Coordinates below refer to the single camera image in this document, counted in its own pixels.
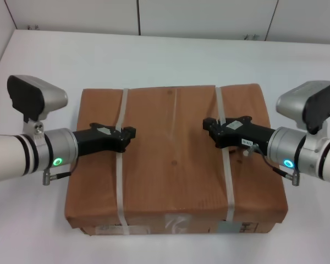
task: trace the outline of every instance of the black band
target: black band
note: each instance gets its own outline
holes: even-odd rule
[[[50,139],[48,138],[48,136],[46,134],[44,134],[44,137],[45,137],[46,145],[48,146],[48,150],[49,150],[49,164],[48,164],[48,168],[51,168],[51,166],[53,165],[53,159],[54,159],[53,147],[51,145],[51,142],[50,142]]]
[[[302,137],[301,141],[299,142],[298,146],[297,146],[297,150],[295,152],[295,157],[294,157],[294,162],[295,162],[295,170],[299,172],[298,170],[298,159],[299,159],[299,154],[301,153],[301,149],[304,145],[304,142],[306,141],[306,137],[307,135],[305,135],[304,137]]]
[[[326,148],[324,149],[324,152],[323,152],[323,154],[321,155],[321,159],[320,159],[320,163],[319,163],[318,176],[319,176],[319,178],[322,179],[322,180],[324,180],[324,177],[323,177],[323,169],[324,169],[325,159],[326,159],[326,156],[327,156],[328,153],[329,153],[329,150],[330,150],[330,142],[329,142],[329,144],[326,146]]]
[[[38,169],[38,165],[39,165],[39,155],[38,155],[37,146],[34,144],[34,141],[30,136],[28,136],[26,134],[23,134],[22,136],[24,136],[32,146],[33,156],[34,156],[34,166],[33,166],[33,170],[32,170],[32,173],[33,173]]]
[[[29,150],[28,150],[26,141],[24,141],[24,139],[22,137],[20,137],[20,136],[14,136],[14,137],[17,138],[21,142],[23,150],[24,150],[24,155],[26,156],[26,167],[24,169],[24,173],[22,174],[22,176],[23,176],[28,173],[29,166],[30,166]]]

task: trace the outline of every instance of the cardboard box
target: cardboard box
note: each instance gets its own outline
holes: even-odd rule
[[[252,116],[270,126],[256,84],[222,87],[226,117]],[[78,130],[96,122],[115,125],[123,90],[82,93]],[[267,233],[288,207],[281,177],[260,155],[230,154],[235,211],[226,222],[227,193],[220,149],[202,120],[218,117],[214,86],[156,87],[128,91],[123,127],[137,129],[123,154],[125,219],[131,234]],[[122,234],[116,203],[116,154],[80,158],[69,179],[65,216],[85,233]]]

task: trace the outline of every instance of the table surface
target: table surface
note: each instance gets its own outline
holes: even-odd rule
[[[272,128],[295,128],[275,102],[330,80],[330,45],[16,30],[0,62],[1,134],[23,127],[6,91],[12,74],[67,92],[47,130],[75,129],[85,88],[248,83],[261,85]],[[316,178],[284,182],[289,212],[269,234],[87,236],[64,218],[68,178],[43,186],[41,177],[0,183],[0,263],[330,263],[330,184]]]

